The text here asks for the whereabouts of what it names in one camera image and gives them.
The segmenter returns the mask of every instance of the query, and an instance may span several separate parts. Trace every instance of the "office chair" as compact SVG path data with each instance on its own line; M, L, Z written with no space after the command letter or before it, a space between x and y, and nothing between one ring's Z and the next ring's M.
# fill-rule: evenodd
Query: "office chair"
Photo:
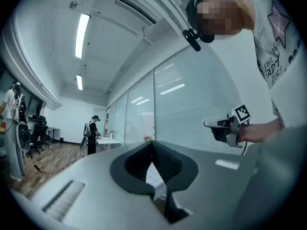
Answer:
M38 123L41 124L43 127L46 127L46 130L40 136L41 144L45 144L48 146L48 148L51 148L49 143L46 142L47 140L51 139L51 136L49 135L50 131L48 131L48 135L46 134L46 131L48 129L46 118L44 116L39 116Z
M42 143L38 142L38 137L44 132L46 133L47 130L46 126L42 126L41 124L35 124L33 132L30 136L30 143L32 145L30 146L30 150L28 151L28 154L33 158L33 154L31 152L31 149L35 149L38 154L40 154L40 151L38 150L39 148L43 151L44 149L41 147Z

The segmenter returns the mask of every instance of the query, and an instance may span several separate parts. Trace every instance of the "ceiling light fixture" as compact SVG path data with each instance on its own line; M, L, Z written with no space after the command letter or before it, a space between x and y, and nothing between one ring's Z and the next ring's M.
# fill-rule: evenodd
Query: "ceiling light fixture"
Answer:
M149 100L148 100L148 99L143 100L143 101L141 101L141 102L137 103L136 105L141 105L141 104L143 104L144 102L147 102L147 101L149 101Z
M136 98L136 99L133 100L131 103L135 103L135 102L139 101L140 99L143 99L143 96L140 96L139 98Z
M180 88L182 88L182 87L184 87L184 86L185 86L185 85L184 85L184 83L183 83L183 84L178 85L178 86L176 86L176 87L174 87L174 88L171 88L171 89L169 89L169 90L165 90L165 91L161 92L160 94L167 94L167 93L170 93L170 92L172 92L172 91L174 91L174 90L180 89Z
M77 82L78 82L78 88L79 90L83 90L82 88L82 76L81 75L77 75Z
M83 42L85 37L86 28L88 25L88 21L90 19L90 16L87 14L81 14L79 25L78 25L78 31L77 31L77 38L76 38L76 57L82 58L82 48L83 48Z

